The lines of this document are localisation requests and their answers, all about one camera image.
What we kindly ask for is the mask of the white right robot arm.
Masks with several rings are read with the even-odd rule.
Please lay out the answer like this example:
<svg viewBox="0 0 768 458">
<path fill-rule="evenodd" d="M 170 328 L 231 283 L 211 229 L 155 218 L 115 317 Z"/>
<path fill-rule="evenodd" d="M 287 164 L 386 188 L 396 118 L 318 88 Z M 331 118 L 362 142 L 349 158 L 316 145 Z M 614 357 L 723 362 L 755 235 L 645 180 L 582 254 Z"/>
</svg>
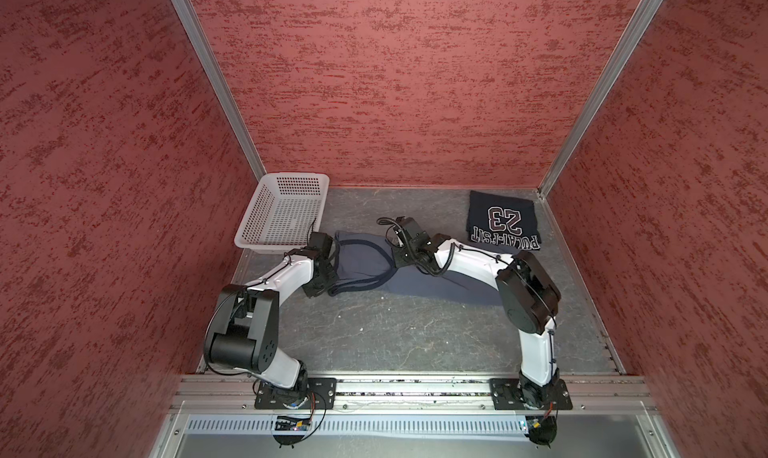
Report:
<svg viewBox="0 0 768 458">
<path fill-rule="evenodd" d="M 561 294 L 533 254 L 492 253 L 440 234 L 418 246 L 400 241 L 391 248 L 398 266 L 414 266 L 433 277 L 455 272 L 495 289 L 504 315 L 519 333 L 517 400 L 529 409 L 543 409 L 555 399 L 560 378 L 554 337 Z"/>
</svg>

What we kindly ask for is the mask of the grey-blue tank top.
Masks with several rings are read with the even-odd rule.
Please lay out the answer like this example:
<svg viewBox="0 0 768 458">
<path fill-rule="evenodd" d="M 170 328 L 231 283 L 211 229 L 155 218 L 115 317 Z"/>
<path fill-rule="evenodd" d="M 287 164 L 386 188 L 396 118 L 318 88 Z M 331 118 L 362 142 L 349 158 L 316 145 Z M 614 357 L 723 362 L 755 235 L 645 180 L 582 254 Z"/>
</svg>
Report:
<svg viewBox="0 0 768 458">
<path fill-rule="evenodd" d="M 414 266 L 397 268 L 385 238 L 339 231 L 335 234 L 338 280 L 328 294 L 380 291 L 396 295 L 440 299 L 464 305 L 499 306 L 498 290 L 467 275 L 448 271 L 434 277 Z"/>
</svg>

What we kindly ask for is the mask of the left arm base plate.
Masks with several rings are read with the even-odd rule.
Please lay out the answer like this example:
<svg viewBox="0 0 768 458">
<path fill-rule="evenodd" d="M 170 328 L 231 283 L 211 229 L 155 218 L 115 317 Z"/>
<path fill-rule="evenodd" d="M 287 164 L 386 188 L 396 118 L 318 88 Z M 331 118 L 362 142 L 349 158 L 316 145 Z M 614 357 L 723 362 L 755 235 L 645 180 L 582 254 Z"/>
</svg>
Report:
<svg viewBox="0 0 768 458">
<path fill-rule="evenodd" d="M 336 378 L 300 378 L 293 388 L 259 382 L 255 387 L 256 410 L 323 411 L 334 407 Z"/>
</svg>

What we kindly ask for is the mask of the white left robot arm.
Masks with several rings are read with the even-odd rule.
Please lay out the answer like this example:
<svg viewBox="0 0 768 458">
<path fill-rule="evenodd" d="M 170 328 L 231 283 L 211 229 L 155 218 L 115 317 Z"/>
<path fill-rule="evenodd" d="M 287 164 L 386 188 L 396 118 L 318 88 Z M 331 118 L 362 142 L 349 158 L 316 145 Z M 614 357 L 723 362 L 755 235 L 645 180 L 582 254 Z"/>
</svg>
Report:
<svg viewBox="0 0 768 458">
<path fill-rule="evenodd" d="M 279 347 L 280 307 L 296 291 L 324 293 L 337 280 L 331 252 L 297 249 L 245 285 L 228 285 L 206 328 L 203 361 L 221 376 L 250 375 L 286 407 L 309 398 L 303 362 Z"/>
</svg>

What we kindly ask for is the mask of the navy tank top red trim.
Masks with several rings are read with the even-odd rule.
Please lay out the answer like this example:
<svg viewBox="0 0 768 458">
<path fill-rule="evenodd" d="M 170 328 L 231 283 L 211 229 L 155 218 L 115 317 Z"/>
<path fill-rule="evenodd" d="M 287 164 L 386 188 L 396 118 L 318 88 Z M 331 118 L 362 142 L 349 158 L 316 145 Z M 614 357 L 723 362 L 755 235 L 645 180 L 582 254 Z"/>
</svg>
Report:
<svg viewBox="0 0 768 458">
<path fill-rule="evenodd" d="M 471 191 L 466 232 L 471 243 L 501 253 L 542 245 L 534 202 L 523 198 Z"/>
</svg>

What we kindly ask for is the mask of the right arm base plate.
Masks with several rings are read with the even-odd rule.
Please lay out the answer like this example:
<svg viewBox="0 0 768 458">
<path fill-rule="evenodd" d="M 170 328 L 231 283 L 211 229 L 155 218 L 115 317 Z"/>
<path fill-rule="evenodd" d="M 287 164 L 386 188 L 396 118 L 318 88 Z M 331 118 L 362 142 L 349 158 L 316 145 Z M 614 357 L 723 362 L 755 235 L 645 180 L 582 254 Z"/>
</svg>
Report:
<svg viewBox="0 0 768 458">
<path fill-rule="evenodd" d="M 555 377 L 540 386 L 527 378 L 492 378 L 488 382 L 495 410 L 570 411 L 573 403 L 565 382 Z"/>
</svg>

